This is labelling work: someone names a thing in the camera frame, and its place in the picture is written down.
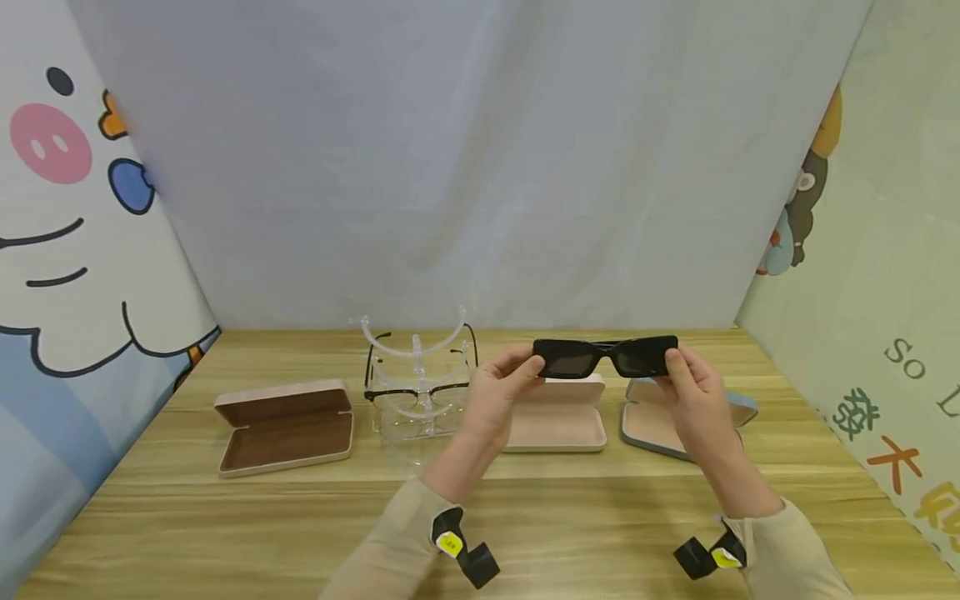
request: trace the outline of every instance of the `sunglasses frame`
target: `sunglasses frame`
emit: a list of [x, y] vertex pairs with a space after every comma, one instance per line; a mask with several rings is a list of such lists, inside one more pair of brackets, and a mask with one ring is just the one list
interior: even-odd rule
[[[464, 323], [464, 326], [470, 332], [470, 340], [473, 343], [473, 367], [476, 369], [480, 365], [480, 355], [477, 351], [477, 338], [476, 338], [476, 335], [473, 333], [473, 327], [471, 327], [469, 323]], [[381, 333], [380, 335], [376, 336], [376, 338], [374, 339], [382, 340], [383, 338], [389, 338], [391, 335], [392, 333], [390, 331], [387, 331], [385, 333]], [[450, 352], [462, 353], [458, 348], [451, 348]], [[418, 392], [417, 390], [411, 390], [411, 389], [377, 390], [377, 391], [371, 390], [370, 384], [373, 380], [372, 360], [373, 360], [373, 344], [370, 344], [370, 349], [367, 351], [367, 368], [364, 371], [364, 381], [363, 381], [363, 388], [364, 388], [363, 397], [366, 400], [373, 402], [379, 396], [389, 396], [389, 395], [409, 395], [409, 396], [413, 396], [414, 398], [420, 397], [420, 392]], [[466, 359], [466, 357], [464, 360], [465, 362], [467, 362], [467, 368], [469, 369], [469, 361]], [[445, 385], [439, 385], [435, 388], [432, 388], [426, 393], [430, 396], [432, 400], [433, 395], [436, 394], [437, 392], [442, 392], [443, 390], [453, 390], [456, 388], [466, 388], [468, 385], [469, 385], [469, 382], [466, 382], [466, 381], [463, 383], [448, 383]]]
[[[610, 358], [613, 368], [622, 377], [661, 377], [668, 375], [664, 354], [678, 344], [675, 335], [658, 335], [630, 340], [612, 340], [606, 342], [588, 342], [586, 340], [551, 340], [540, 339], [534, 341], [534, 354], [542, 356], [546, 366], [540, 372], [541, 377], [552, 379], [583, 379], [590, 375], [605, 356]], [[632, 349], [631, 355], [639, 355], [650, 366], [649, 371], [624, 372], [617, 364], [615, 357]], [[591, 356], [589, 368], [577, 373], [551, 371], [551, 365], [561, 359], [575, 356]]]

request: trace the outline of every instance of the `cartoon character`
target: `cartoon character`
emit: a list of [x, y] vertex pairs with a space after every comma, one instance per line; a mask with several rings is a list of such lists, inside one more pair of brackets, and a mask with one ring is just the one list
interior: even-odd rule
[[25, 53], [5, 74], [23, 81], [0, 97], [0, 334], [29, 336], [36, 367], [57, 377], [131, 345], [186, 352], [189, 370], [217, 325], [127, 125], [91, 65], [40, 55], [54, 53]]
[[813, 206], [827, 185], [827, 158], [840, 139], [843, 100], [838, 87], [814, 135], [794, 187], [794, 195], [780, 214], [767, 250], [756, 269], [758, 275], [781, 275], [804, 262], [804, 241], [813, 230]]

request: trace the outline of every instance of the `beige sleeve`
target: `beige sleeve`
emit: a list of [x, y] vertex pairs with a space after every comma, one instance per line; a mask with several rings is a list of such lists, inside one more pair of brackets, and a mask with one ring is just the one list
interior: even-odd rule
[[440, 553], [430, 539], [433, 520], [453, 506], [419, 479], [405, 483], [330, 578], [321, 600], [412, 598]]
[[742, 573], [754, 600], [854, 598], [810, 521], [784, 504], [773, 516], [724, 519], [747, 550]]

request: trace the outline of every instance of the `orange chinese character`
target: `orange chinese character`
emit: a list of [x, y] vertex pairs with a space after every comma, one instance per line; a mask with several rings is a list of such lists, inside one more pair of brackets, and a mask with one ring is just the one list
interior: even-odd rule
[[920, 499], [920, 508], [913, 514], [916, 518], [925, 518], [930, 527], [939, 529], [950, 536], [950, 547], [960, 552], [960, 490], [949, 481], [931, 488]]
[[910, 448], [907, 450], [901, 450], [900, 447], [893, 443], [890, 438], [886, 436], [880, 436], [880, 438], [890, 446], [890, 449], [893, 450], [890, 454], [881, 454], [880, 456], [875, 456], [873, 458], [867, 459], [868, 465], [890, 465], [890, 468], [893, 470], [894, 478], [894, 492], [897, 495], [900, 495], [903, 492], [903, 486], [900, 482], [900, 463], [906, 463], [910, 470], [912, 470], [918, 477], [923, 477], [924, 474], [920, 471], [920, 468], [917, 467], [917, 464], [913, 462], [913, 459], [920, 456], [920, 450], [917, 448]]

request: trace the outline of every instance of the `wooden tabletop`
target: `wooden tabletop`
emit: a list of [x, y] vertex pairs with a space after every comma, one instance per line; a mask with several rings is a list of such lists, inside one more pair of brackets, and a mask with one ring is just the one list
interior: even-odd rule
[[[617, 339], [636, 332], [553, 331]], [[481, 360], [531, 331], [478, 332]], [[957, 598], [948, 568], [741, 330], [682, 339], [756, 398], [745, 444], [806, 512], [863, 599]], [[402, 474], [383, 457], [362, 398], [367, 343], [356, 331], [227, 331], [160, 412], [17, 596], [57, 600], [316, 597], [362, 539]], [[487, 598], [746, 598], [737, 573], [690, 582], [671, 552], [711, 531], [717, 506], [693, 465], [617, 437], [626, 381], [609, 361], [599, 454], [501, 456], [468, 502], [465, 531], [502, 573]], [[233, 480], [217, 477], [230, 434], [212, 410], [224, 392], [344, 378], [357, 431], [345, 461]], [[439, 561], [424, 598], [466, 598]]]

